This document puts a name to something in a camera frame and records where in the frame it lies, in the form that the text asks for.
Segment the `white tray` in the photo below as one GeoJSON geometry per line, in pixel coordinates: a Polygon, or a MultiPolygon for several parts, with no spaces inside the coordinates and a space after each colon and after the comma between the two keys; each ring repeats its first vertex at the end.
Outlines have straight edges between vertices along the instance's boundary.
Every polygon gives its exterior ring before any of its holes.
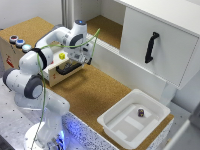
{"type": "Polygon", "coordinates": [[[170,109],[140,90],[133,90],[97,121],[105,133],[126,149],[137,148],[166,118],[170,109]],[[144,109],[144,117],[138,117],[144,109]]]}

